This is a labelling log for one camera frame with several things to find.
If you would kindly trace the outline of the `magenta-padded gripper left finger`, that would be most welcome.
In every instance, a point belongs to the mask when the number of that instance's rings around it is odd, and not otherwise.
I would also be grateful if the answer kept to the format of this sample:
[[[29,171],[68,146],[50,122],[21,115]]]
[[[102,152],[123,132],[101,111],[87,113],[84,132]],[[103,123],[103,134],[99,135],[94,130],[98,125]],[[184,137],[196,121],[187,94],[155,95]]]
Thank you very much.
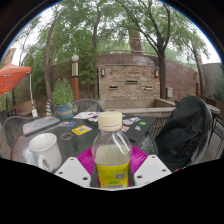
[[[91,149],[85,150],[78,157],[69,157],[55,175],[82,187],[96,187],[97,172]]]

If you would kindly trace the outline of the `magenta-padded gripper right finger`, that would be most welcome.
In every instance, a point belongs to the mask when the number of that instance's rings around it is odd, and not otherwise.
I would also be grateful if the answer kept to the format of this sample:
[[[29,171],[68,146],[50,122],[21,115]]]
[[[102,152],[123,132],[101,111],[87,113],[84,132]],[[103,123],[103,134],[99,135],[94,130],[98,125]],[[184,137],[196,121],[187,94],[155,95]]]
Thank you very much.
[[[170,175],[171,171],[155,155],[133,148],[130,160],[129,187],[141,187]]]

